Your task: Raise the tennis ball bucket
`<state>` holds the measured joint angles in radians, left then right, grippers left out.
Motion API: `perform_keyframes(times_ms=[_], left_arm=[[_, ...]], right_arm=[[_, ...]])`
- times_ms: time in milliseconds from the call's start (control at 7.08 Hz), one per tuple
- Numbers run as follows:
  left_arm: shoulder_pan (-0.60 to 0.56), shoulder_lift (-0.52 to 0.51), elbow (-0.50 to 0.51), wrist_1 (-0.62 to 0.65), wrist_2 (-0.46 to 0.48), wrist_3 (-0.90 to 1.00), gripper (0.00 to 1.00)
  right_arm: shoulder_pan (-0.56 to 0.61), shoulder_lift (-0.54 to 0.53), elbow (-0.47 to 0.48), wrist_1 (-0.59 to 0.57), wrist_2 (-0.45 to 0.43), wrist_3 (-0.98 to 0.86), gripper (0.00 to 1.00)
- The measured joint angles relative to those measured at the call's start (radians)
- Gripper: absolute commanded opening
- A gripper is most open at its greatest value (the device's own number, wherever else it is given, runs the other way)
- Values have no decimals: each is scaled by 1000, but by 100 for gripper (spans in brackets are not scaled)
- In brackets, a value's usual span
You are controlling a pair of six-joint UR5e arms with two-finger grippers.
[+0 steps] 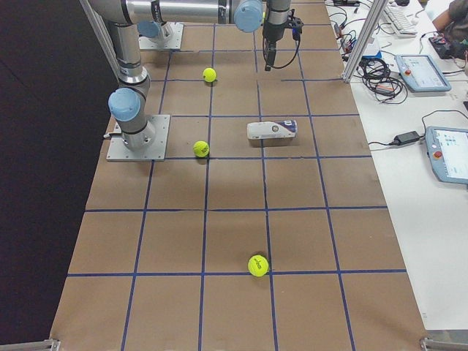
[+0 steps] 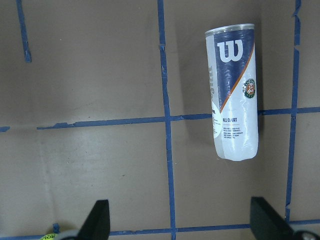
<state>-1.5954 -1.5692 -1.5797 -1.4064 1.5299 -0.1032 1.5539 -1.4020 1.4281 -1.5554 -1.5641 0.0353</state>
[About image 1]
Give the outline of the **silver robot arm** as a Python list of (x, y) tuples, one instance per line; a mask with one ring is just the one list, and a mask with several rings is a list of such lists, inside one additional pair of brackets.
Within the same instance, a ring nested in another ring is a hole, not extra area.
[(118, 89), (108, 99), (116, 120), (116, 128), (106, 136), (107, 157), (113, 161), (165, 158), (170, 116), (144, 112), (151, 82), (141, 63), (142, 25), (157, 28), (160, 40), (170, 37), (172, 22), (233, 24), (245, 33), (262, 29), (267, 71), (276, 66), (276, 43), (285, 30), (291, 30), (299, 43), (303, 27), (290, 1), (82, 1), (81, 5), (118, 81)]

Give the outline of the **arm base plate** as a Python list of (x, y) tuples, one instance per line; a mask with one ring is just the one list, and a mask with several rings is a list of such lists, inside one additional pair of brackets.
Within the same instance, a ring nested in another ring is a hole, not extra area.
[(142, 51), (180, 50), (184, 24), (142, 22), (137, 24)]
[(164, 161), (170, 129), (170, 115), (146, 115), (146, 128), (130, 135), (116, 122), (106, 159), (109, 162)]

